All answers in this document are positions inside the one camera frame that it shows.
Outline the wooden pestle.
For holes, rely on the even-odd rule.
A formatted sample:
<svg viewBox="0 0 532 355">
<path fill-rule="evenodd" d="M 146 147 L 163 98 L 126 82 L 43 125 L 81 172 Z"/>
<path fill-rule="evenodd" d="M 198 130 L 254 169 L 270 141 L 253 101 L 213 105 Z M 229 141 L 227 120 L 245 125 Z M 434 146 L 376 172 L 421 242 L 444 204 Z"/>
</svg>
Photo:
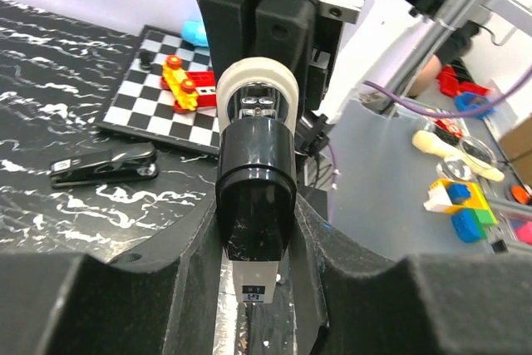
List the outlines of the wooden pestle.
<svg viewBox="0 0 532 355">
<path fill-rule="evenodd" d="M 484 179 L 494 182 L 502 182 L 505 179 L 505 174 L 494 166 L 478 160 L 473 156 L 469 156 L 462 150 L 445 143 L 430 131 L 417 131 L 413 135 L 411 143 L 421 152 L 436 155 L 442 159 L 446 157 L 457 157 L 463 160 L 475 175 L 479 175 Z"/>
</svg>

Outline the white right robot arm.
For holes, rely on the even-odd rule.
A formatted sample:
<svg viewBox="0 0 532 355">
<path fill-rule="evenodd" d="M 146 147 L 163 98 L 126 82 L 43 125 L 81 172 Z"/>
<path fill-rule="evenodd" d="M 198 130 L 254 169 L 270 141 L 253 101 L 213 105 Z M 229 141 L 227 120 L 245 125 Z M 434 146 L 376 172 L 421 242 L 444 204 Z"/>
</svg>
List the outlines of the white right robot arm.
<svg viewBox="0 0 532 355">
<path fill-rule="evenodd" d="M 365 21 L 364 0 L 197 0 L 214 71 L 219 150 L 322 144 L 352 92 L 391 54 L 398 29 Z"/>
</svg>

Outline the black chess pawn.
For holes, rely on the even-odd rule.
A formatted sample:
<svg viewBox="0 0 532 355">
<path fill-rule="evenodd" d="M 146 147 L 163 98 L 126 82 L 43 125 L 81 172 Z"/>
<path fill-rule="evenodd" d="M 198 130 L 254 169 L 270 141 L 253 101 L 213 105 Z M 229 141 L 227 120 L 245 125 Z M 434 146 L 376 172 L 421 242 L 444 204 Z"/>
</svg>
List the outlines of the black chess pawn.
<svg viewBox="0 0 532 355">
<path fill-rule="evenodd" d="M 153 54 L 147 50 L 139 52 L 139 66 L 142 71 L 151 71 L 153 63 Z"/>
</svg>

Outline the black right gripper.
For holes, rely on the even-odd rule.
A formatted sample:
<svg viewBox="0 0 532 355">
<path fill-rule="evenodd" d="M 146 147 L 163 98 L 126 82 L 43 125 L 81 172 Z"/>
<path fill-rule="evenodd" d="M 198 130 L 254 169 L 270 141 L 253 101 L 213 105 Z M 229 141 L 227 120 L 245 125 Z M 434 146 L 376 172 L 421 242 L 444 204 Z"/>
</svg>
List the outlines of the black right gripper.
<svg viewBox="0 0 532 355">
<path fill-rule="evenodd" d="M 215 79 L 236 62 L 278 62 L 298 93 L 275 107 L 294 124 L 295 150 L 313 154 L 328 143 L 333 114 L 319 107 L 328 92 L 344 25 L 355 23 L 364 0 L 197 0 Z"/>
</svg>

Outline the colourful toy brick stack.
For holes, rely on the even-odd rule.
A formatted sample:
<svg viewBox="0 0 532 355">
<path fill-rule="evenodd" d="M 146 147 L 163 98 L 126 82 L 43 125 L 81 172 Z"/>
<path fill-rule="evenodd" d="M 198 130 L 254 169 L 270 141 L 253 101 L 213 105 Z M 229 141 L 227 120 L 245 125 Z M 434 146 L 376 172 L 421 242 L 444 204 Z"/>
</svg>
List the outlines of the colourful toy brick stack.
<svg viewBox="0 0 532 355">
<path fill-rule="evenodd" d="M 448 214 L 458 238 L 467 244 L 487 239 L 499 222 L 480 186 L 469 181 L 439 179 L 427 191 L 426 211 Z"/>
</svg>

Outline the red yellow toy vehicle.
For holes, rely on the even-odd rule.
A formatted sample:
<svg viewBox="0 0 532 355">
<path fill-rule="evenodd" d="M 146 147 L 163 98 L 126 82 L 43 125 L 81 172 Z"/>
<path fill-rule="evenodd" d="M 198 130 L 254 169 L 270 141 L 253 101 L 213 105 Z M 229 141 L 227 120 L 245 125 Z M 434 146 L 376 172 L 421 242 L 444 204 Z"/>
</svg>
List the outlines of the red yellow toy vehicle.
<svg viewBox="0 0 532 355">
<path fill-rule="evenodd" d="M 176 55 L 169 55 L 162 65 L 160 85 L 173 94 L 174 112 L 186 114 L 196 112 L 198 109 L 216 107 L 214 73 L 186 71 L 183 63 Z"/>
</svg>

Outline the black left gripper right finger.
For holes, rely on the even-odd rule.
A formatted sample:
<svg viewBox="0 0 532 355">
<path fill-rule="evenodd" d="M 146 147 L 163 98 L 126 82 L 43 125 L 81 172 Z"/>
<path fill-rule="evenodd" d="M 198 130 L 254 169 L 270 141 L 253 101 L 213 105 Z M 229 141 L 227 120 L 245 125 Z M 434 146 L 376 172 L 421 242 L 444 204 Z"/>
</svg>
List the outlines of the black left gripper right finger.
<svg viewBox="0 0 532 355">
<path fill-rule="evenodd" d="M 393 262 L 298 199 L 290 268 L 301 354 L 528 354 L 531 258 Z"/>
</svg>

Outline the black white checkerboard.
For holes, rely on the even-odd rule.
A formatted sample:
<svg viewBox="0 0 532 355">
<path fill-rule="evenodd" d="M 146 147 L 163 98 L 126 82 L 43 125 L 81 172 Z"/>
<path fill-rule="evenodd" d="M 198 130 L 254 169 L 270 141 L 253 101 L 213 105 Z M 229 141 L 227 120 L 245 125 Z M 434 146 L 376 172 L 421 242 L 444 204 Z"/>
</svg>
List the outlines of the black white checkerboard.
<svg viewBox="0 0 532 355">
<path fill-rule="evenodd" d="M 151 71 L 142 71 L 139 52 L 153 54 Z M 206 155 L 219 153 L 219 125 L 215 108 L 196 112 L 174 112 L 174 96 L 160 85 L 162 65 L 177 55 L 191 71 L 211 69 L 209 50 L 195 47 L 180 34 L 146 25 L 116 88 L 105 101 L 95 125 L 102 130 L 158 141 Z"/>
</svg>

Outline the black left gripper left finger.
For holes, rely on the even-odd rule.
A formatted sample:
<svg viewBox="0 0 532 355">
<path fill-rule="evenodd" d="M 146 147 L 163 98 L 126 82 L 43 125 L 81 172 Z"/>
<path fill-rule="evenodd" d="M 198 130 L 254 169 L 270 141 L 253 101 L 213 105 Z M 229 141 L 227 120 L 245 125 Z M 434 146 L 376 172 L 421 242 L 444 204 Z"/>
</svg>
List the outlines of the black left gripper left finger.
<svg viewBox="0 0 532 355">
<path fill-rule="evenodd" d="M 4 354 L 209 354 L 219 289 L 214 203 L 103 263 L 82 253 L 1 257 Z"/>
</svg>

